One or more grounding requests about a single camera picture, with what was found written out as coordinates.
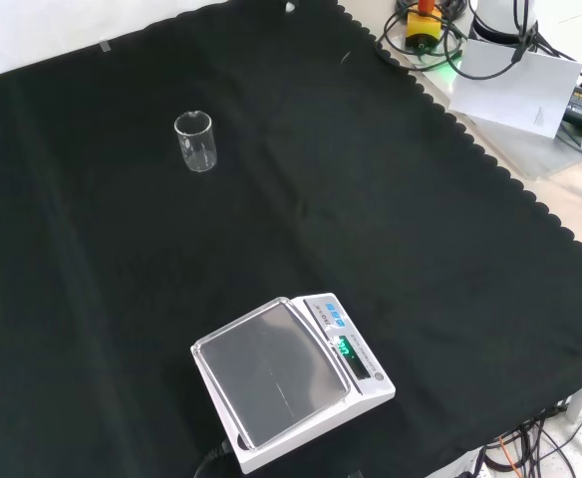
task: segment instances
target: white paper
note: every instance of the white paper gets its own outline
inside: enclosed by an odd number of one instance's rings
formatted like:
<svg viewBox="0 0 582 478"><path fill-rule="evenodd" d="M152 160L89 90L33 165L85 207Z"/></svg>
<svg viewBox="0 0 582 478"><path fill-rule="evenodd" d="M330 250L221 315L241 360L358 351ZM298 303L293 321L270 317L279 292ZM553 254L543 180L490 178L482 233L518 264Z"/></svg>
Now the white paper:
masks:
<svg viewBox="0 0 582 478"><path fill-rule="evenodd" d="M0 0L0 73L225 0Z"/></svg>
<svg viewBox="0 0 582 478"><path fill-rule="evenodd" d="M512 48L468 40L461 70L476 77L491 75L509 65L513 53ZM526 52L519 63L492 80L457 76L449 109L554 137L580 72L579 63Z"/></svg>

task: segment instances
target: scale display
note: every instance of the scale display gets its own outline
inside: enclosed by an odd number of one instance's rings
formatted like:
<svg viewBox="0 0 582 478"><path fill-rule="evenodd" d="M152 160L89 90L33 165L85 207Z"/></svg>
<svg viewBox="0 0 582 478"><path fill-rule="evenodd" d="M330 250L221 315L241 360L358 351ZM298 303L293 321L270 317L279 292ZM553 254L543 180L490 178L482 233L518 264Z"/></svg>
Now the scale display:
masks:
<svg viewBox="0 0 582 478"><path fill-rule="evenodd" d="M369 371L364 366L362 360L358 357L353 349L353 346L349 342L346 336L337 336L334 339L335 345L338 348L338 352L347 362L355 377L358 380L364 380L366 378L371 378Z"/></svg>

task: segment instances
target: wire bundle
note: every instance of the wire bundle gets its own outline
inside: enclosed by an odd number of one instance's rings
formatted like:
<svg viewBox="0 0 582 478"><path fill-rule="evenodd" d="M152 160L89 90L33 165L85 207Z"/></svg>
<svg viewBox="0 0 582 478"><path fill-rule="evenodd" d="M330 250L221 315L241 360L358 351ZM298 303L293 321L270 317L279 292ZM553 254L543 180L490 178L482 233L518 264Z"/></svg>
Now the wire bundle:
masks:
<svg viewBox="0 0 582 478"><path fill-rule="evenodd" d="M538 416L531 418L530 420L524 421L514 430L508 431L503 435L499 436L496 440L492 441L490 444L486 445L484 449L491 450L495 448L501 448L506 455L508 464L502 464L495 462L487 454L484 457L484 463L486 466L492 470L500 471L503 473L514 472L518 478L541 478L541 461L551 456L553 453L559 453L563 461L565 462L570 474L573 478L576 478L576 473L572 464L563 453L562 449L568 443L570 443L574 437L577 435L582 427L582 422L577 426L574 433L566 440L563 444L558 445L557 442L550 436L550 434L544 429L544 424L546 419L555 416L566 410L565 404L555 405L551 408L543 410ZM533 432L536 432L536 438L532 437ZM550 443L554 446L554 449L545 455L541 455L541 437L545 436ZM506 445L519 440L521 444L521 458L517 462L513 462L510 454L506 449Z"/></svg>
<svg viewBox="0 0 582 478"><path fill-rule="evenodd" d="M483 21L481 21L481 19L477 16L476 12L474 11L472 6L470 5L469 0L444 0L442 2L439 2L437 4L437 8L441 12L441 18L436 16L436 15L430 14L430 13L421 12L417 8L413 8L413 7L418 5L418 2L405 3L403 0L398 0L398 2L396 4L396 12L389 17L389 19L387 20L387 22L384 25L383 34L378 39L378 42L376 44L377 50L380 53L380 57L384 61L388 62L391 65L397 66L402 70L406 70L409 72L427 72L430 70L434 70L437 67L448 64L448 65L450 65L450 67L453 70L455 70L455 72L458 75L465 77L465 78L468 78L470 80L490 80L490 79L499 77L499 76L503 75L504 73L506 73L508 70L510 70L514 65L519 63L519 61L521 61L521 58L523 57L523 55L526 51L528 51L531 48L536 49L535 36L537 34L537 30L534 27L528 29L529 0L524 0L524 13L523 13L523 23L522 24L518 24L518 22L517 22L517 20L518 20L517 19L517 0L513 0L513 1L514 1L515 24L516 24L517 29L518 29L518 43L514 49L512 57L510 59L510 64L507 65L501 71L495 72L491 75L486 75L486 76L482 76L482 77L476 77L473 75L469 75L467 73L464 73L462 70L460 70L459 67L455 64L455 60L457 60L461 56L461 52L462 52L461 47L462 47L463 43L466 40L468 40L468 37L454 25L454 21L466 10L466 8L470 9L470 11L474 15L475 20L479 23L479 25L481 25L482 28L484 28L492 33L495 33L495 34L502 34L502 35L509 36L508 34L498 32L498 31L488 27L487 25L485 25L483 23ZM441 33L441 36L439 37L439 40L436 42L436 44L434 44L428 48L409 51L409 50L405 50L403 48L400 48L399 46L395 45L395 43L393 43L393 41L389 38L389 34L390 34L391 29L393 27L395 27L399 22L406 19L409 13L417 13L418 15L421 15L423 17L434 18L441 23L442 33ZM456 45L452 49L448 45L448 37L449 36L454 36L455 42L456 42ZM391 47L394 50L396 50L404 55L417 55L419 57L421 57L423 55L428 55L428 56L432 56L432 57L444 57L444 60L442 60L440 62L433 63L432 65L426 65L424 67L405 67L405 66L400 65L397 61L395 61L391 58L387 58L385 55L382 54L381 47L382 47L382 42L384 40L386 40L387 43L389 45L391 45ZM436 52L436 48L439 45L443 46L443 53Z"/></svg>

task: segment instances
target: white floor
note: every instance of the white floor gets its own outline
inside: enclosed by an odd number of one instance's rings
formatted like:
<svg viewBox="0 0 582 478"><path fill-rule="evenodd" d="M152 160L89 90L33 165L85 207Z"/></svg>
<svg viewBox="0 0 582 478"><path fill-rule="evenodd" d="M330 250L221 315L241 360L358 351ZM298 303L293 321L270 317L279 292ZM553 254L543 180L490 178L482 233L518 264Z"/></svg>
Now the white floor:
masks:
<svg viewBox="0 0 582 478"><path fill-rule="evenodd" d="M572 433L577 428L580 423L573 424L568 421L565 414L549 418L545 424L545 430L550 434L550 436L558 443L561 444L565 442ZM508 452L513 459L518 459L519 451L515 449L513 444L507 445ZM542 438L540 444L541 455L552 451L554 446L548 441L547 438ZM572 463L572 467L577 475L577 478L582 478L582 427L577 433L576 437L563 448L563 452ZM500 450L490 450L488 456L499 463L507 463L504 454ZM481 478L487 477L488 474L483 473ZM489 476L492 478L513 478L514 473L500 473L489 470ZM551 456L546 458L541 462L541 476L542 478L567 478L570 475L567 466L565 465L563 459L558 453L553 453Z"/></svg>

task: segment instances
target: black cloth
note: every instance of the black cloth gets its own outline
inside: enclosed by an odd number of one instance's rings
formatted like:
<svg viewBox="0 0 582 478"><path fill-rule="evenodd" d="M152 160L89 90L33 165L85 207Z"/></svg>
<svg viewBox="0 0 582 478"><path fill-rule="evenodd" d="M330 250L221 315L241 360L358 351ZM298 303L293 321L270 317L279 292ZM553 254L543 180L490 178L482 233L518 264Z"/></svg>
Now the black cloth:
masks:
<svg viewBox="0 0 582 478"><path fill-rule="evenodd" d="M398 391L254 477L422 477L582 386L582 245L335 2L111 46L0 76L0 478L192 476L189 348L278 296L334 292Z"/></svg>

